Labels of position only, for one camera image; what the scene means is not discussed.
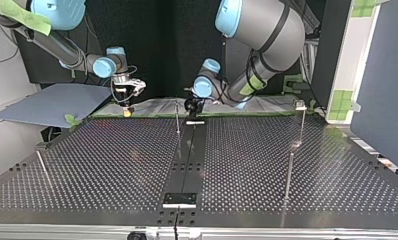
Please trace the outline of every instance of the white panel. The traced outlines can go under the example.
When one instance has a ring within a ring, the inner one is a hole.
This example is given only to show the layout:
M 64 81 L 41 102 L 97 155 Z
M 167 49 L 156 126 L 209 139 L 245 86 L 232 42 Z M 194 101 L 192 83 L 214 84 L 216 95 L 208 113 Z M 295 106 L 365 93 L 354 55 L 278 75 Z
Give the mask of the white panel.
M 42 141 L 42 129 L 36 125 L 0 122 L 0 174 L 34 152 L 36 144 Z
M 16 51 L 16 46 L 10 42 L 0 29 L 0 60 L 6 59 Z M 36 92 L 34 84 L 30 84 L 21 55 L 9 61 L 0 63 L 0 105 Z
M 366 50 L 372 23 L 373 18 L 349 19 L 339 66 L 336 72 L 334 89 L 353 89 L 357 67 L 361 56 Z
M 0 28 L 0 60 L 11 57 L 17 50 L 5 34 Z M 35 92 L 36 86 L 29 82 L 19 53 L 0 63 L 0 110 Z M 35 145 L 41 142 L 42 128 L 0 121 L 0 174 L 34 152 Z

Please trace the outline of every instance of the cable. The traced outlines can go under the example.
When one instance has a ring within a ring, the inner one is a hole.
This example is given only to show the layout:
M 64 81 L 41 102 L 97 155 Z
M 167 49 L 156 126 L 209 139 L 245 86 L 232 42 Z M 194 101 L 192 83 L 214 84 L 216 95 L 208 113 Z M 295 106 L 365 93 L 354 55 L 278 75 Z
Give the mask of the cable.
M 18 54 L 19 48 L 18 48 L 18 45 L 15 43 L 15 41 L 13 39 L 11 39 L 11 37 L 5 32 L 5 30 L 1 26 L 0 26 L 0 30 L 3 32 L 3 34 L 6 36 L 6 38 L 16 47 L 15 52 L 10 57 L 0 60 L 0 63 L 3 63 L 3 62 L 7 62 L 7 61 L 13 59 Z
M 15 46 L 18 47 L 18 44 L 15 42 L 15 39 L 12 39 L 11 36 L 8 35 L 8 33 L 5 31 L 5 29 L 2 28 L 0 25 L 0 30 L 3 32 L 3 34 L 6 36 L 7 39 Z
M 305 63 L 304 63 L 303 55 L 302 55 L 302 54 L 301 54 L 301 56 L 299 57 L 299 59 L 301 60 L 301 64 L 302 64 L 303 67 L 305 68 Z M 324 116 L 327 116 L 326 110 L 323 108 L 323 105 L 321 105 L 320 101 L 319 101 L 318 98 L 317 98 L 317 95 L 315 95 L 315 92 L 314 92 L 314 90 L 312 89 L 311 82 L 309 81 L 308 75 L 306 74 L 306 72 L 304 73 L 304 75 L 305 75 L 305 80 L 306 80 L 306 82 L 308 83 L 309 89 L 311 90 L 311 93 L 312 93 L 312 95 L 314 96 L 315 101 L 317 102 L 318 105 L 320 105 L 321 110 L 323 110 Z
M 12 56 L 0 60 L 0 63 L 7 62 L 7 61 L 11 60 L 12 58 L 14 58 L 18 54 L 18 52 L 19 52 L 19 48 L 16 49 L 16 51 L 12 54 Z
M 249 102 L 250 100 L 252 100 L 252 98 L 254 98 L 256 96 L 256 94 L 258 93 L 258 89 L 256 89 L 252 82 L 252 76 L 250 75 L 251 69 L 255 75 L 255 77 L 263 84 L 263 87 L 265 88 L 265 86 L 267 86 L 267 83 L 262 79 L 262 77 L 259 75 L 258 71 L 256 70 L 256 66 L 255 66 L 255 62 L 254 60 L 256 59 L 256 56 L 254 56 L 255 50 L 251 49 L 251 51 L 249 52 L 249 56 L 248 56 L 248 60 L 246 62 L 246 80 L 248 82 L 248 85 L 250 88 L 252 88 L 252 90 L 254 90 L 253 95 L 251 95 L 249 98 L 242 100 L 242 101 L 238 101 L 238 100 L 234 100 L 229 93 L 226 93 L 225 90 L 228 87 L 228 83 L 227 83 L 227 79 L 224 78 L 223 80 L 220 80 L 220 89 L 222 90 L 222 93 L 218 92 L 218 100 L 220 102 L 222 102 L 224 104 L 224 102 L 222 101 L 222 96 L 226 97 L 227 99 L 229 99 L 232 102 L 238 103 L 238 104 L 242 104 L 242 103 L 246 103 Z M 217 86 L 211 81 L 212 85 L 214 86 L 215 89 L 218 89 Z
M 305 17 L 306 6 L 307 6 L 307 4 L 306 4 L 306 2 L 304 2 L 304 8 L 302 9 L 302 14 L 301 14 L 301 20 L 302 20 L 302 21 L 304 20 L 304 17 Z M 301 53 L 301 55 L 299 56 L 299 60 L 301 61 L 300 64 L 302 64 L 302 66 L 303 66 L 303 68 L 304 68 L 305 81 L 307 82 L 307 84 L 308 84 L 308 86 L 309 86 L 309 89 L 311 90 L 311 93 L 312 93 L 312 95 L 314 96 L 314 99 L 315 99 L 315 101 L 317 102 L 317 104 L 320 105 L 321 110 L 322 110 L 323 113 L 324 113 L 324 116 L 327 116 L 327 112 L 326 112 L 326 110 L 323 108 L 323 105 L 322 105 L 321 102 L 318 100 L 317 95 L 315 94 L 314 90 L 312 89 L 311 81 L 309 81 L 308 74 L 307 74 L 306 71 L 305 71 L 305 67 L 306 67 L 306 66 L 305 66 L 305 60 L 304 60 L 304 58 L 303 58 L 303 53 Z
M 67 67 L 69 69 L 73 69 L 78 67 L 80 64 L 84 64 L 84 73 L 87 76 L 88 75 L 88 71 L 87 71 L 87 56 L 84 53 L 84 51 L 71 39 L 64 37 L 65 39 L 67 39 L 78 51 L 78 60 L 75 64 L 66 64 Z
M 116 96 L 115 96 L 115 93 L 114 93 L 114 80 L 112 80 L 111 81 L 111 93 L 112 93 L 112 97 L 114 98 L 114 100 L 117 102 L 117 103 L 124 103 L 124 102 L 127 102 L 127 101 L 129 101 L 133 96 L 134 96 L 134 93 L 132 93 L 132 94 L 130 94 L 130 96 L 128 96 L 128 98 L 126 98 L 126 99 L 124 99 L 124 100 L 119 100 Z
M 87 20 L 87 16 L 84 16 L 84 21 L 86 22 L 86 26 L 87 26 L 87 29 L 89 30 L 89 32 L 95 37 L 95 38 L 97 38 L 97 35 L 92 31 L 92 29 L 90 28 L 90 24 L 89 24 L 89 21 Z

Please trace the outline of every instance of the metal bracket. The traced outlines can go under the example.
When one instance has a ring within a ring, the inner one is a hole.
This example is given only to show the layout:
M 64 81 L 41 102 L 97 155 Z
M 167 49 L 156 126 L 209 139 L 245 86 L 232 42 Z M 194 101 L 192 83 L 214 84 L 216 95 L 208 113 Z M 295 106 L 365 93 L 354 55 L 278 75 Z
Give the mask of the metal bracket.
M 354 112 L 361 112 L 361 105 L 359 105 L 359 104 L 356 103 L 356 102 L 352 102 L 352 104 L 351 104 L 351 111 L 354 111 Z
M 196 208 L 196 193 L 167 193 L 164 208 L 190 209 Z

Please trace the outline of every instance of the metal rod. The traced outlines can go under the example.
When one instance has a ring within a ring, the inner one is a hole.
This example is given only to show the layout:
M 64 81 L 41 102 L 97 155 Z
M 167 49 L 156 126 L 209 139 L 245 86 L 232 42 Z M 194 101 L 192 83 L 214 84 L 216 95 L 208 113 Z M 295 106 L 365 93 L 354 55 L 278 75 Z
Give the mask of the metal rod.
M 180 134 L 180 119 L 178 116 L 178 100 L 175 99 L 175 118 L 177 120 L 177 133 Z
M 293 152 L 291 152 L 290 157 L 289 157 L 289 167 L 287 169 L 286 192 L 284 195 L 285 201 L 289 201 L 290 183 L 292 181 L 292 169 L 293 169 L 293 159 L 294 158 L 295 158 L 295 154 Z
M 50 185 L 50 188 L 53 191 L 52 181 L 50 180 L 50 177 L 49 177 L 49 170 L 47 170 L 46 165 L 44 164 L 43 157 L 41 156 L 41 152 L 40 151 L 36 151 L 36 153 L 37 153 L 37 156 L 39 157 L 40 164 L 41 164 L 41 166 L 43 168 L 43 171 L 46 174 L 46 178 L 47 178 L 47 181 L 48 181 L 48 183 Z
M 299 138 L 299 141 L 302 143 L 302 136 L 304 133 L 304 125 L 305 125 L 305 116 L 306 116 L 306 110 L 304 110 L 303 116 L 302 116 L 302 124 L 301 124 L 301 136 Z
M 41 156 L 40 151 L 37 151 L 36 153 L 37 153 L 37 156 L 39 157 L 39 160 L 40 160 L 43 170 L 47 173 L 48 171 L 47 171 L 46 165 L 44 164 L 43 157 Z

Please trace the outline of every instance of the white cable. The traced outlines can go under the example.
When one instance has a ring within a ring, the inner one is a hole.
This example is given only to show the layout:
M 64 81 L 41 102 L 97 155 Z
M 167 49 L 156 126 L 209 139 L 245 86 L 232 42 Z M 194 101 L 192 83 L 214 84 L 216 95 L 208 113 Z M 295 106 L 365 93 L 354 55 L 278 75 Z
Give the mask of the white cable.
M 88 69 L 87 69 L 87 57 L 84 51 L 71 39 L 65 37 L 78 51 L 78 60 L 75 64 L 66 64 L 69 69 L 74 69 L 78 67 L 80 64 L 84 64 L 84 74 L 87 76 L 88 75 Z
M 86 22 L 86 26 L 87 26 L 87 29 L 89 30 L 89 32 L 90 32 L 95 38 L 97 38 L 97 35 L 94 34 L 94 32 L 92 31 L 92 29 L 90 28 L 90 25 L 89 25 L 89 22 L 88 22 L 86 16 L 84 16 L 84 21 Z
M 115 83 L 114 83 L 114 80 L 112 80 L 112 81 L 111 81 L 111 93 L 112 93 L 112 97 L 114 98 L 114 100 L 115 100 L 117 103 L 127 102 L 127 101 L 129 101 L 129 100 L 133 97 L 134 93 L 132 93 L 128 98 L 126 98 L 126 99 L 124 99 L 124 100 L 118 100 L 118 98 L 115 96 L 115 93 L 114 93 L 114 87 L 113 87 L 114 84 L 115 84 Z

